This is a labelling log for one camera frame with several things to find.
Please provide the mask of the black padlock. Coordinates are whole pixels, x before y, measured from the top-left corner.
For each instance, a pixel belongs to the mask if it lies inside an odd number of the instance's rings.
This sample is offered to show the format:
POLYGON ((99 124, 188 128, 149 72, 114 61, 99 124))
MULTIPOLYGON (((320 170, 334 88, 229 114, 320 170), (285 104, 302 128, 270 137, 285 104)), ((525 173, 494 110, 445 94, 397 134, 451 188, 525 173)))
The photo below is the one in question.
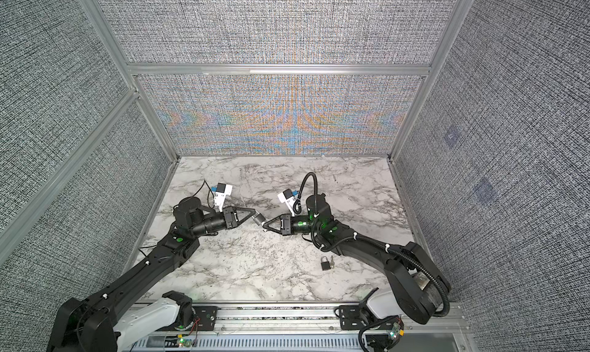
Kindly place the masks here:
POLYGON ((329 271, 334 268, 333 256, 322 256, 321 257, 321 269, 323 271, 329 271))
POLYGON ((253 220, 259 227, 264 227, 264 224, 267 221, 267 219, 261 213, 257 213, 256 215, 254 215, 253 220))

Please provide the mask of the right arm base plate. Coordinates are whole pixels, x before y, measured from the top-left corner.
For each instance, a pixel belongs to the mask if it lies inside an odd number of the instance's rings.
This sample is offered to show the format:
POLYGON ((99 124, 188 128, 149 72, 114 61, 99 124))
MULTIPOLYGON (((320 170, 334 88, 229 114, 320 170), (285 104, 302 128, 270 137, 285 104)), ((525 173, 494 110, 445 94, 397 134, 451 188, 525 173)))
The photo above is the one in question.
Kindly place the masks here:
MULTIPOLYGON (((361 307, 359 304, 341 304, 333 310, 333 313, 338 319, 342 330, 361 330, 367 325, 380 321, 367 307, 361 307)), ((395 332, 403 329, 404 323, 399 315, 396 315, 393 321, 387 321, 373 327, 373 330, 394 330, 395 332)))

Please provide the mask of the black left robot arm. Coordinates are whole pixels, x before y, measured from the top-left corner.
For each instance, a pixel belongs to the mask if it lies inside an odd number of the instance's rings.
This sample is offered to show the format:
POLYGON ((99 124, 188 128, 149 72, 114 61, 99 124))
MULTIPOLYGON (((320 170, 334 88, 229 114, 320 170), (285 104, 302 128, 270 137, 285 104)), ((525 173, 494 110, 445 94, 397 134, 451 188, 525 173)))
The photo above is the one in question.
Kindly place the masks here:
POLYGON ((197 197, 182 199, 173 209, 168 233, 149 255, 108 286, 83 300, 71 298, 59 309, 49 351, 121 351, 135 342, 123 325, 124 314, 152 286, 181 267, 200 246, 199 239, 235 229, 256 215, 253 208, 229 206, 220 212, 197 197))

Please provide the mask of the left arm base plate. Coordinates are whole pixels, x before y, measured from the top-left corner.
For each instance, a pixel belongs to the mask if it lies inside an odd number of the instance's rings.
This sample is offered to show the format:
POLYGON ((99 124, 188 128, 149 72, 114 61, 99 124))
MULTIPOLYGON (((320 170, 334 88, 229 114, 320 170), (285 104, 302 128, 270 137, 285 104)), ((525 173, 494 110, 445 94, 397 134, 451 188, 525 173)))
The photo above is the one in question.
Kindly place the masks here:
POLYGON ((167 326, 158 329, 158 331, 179 332, 181 334, 188 334, 189 331, 213 331, 218 319, 219 307, 216 306, 193 306, 194 317, 188 326, 167 326))

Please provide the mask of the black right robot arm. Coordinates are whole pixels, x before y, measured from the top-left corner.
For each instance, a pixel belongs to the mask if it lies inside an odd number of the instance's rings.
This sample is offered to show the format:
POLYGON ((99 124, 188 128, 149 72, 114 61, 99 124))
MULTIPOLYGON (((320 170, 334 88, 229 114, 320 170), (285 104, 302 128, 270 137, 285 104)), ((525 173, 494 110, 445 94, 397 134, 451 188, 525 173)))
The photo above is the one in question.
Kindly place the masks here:
POLYGON ((284 214, 264 221, 262 228, 282 236, 310 235, 326 254, 356 259, 381 272, 389 282, 360 302, 362 319, 369 324, 392 316, 406 316, 418 324, 450 312, 450 282, 417 243, 390 244, 362 235, 333 216, 325 195, 311 195, 305 215, 284 214))

